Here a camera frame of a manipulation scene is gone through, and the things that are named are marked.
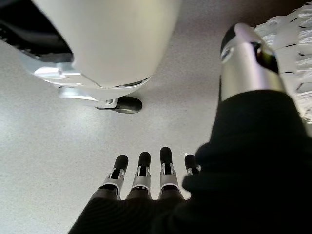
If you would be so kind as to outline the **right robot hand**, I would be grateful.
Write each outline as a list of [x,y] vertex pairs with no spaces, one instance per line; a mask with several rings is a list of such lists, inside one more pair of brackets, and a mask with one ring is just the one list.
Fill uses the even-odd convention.
[[159,201],[114,201],[99,189],[72,234],[309,234],[312,139],[282,83],[274,52],[247,24],[225,34],[209,142],[182,186]]

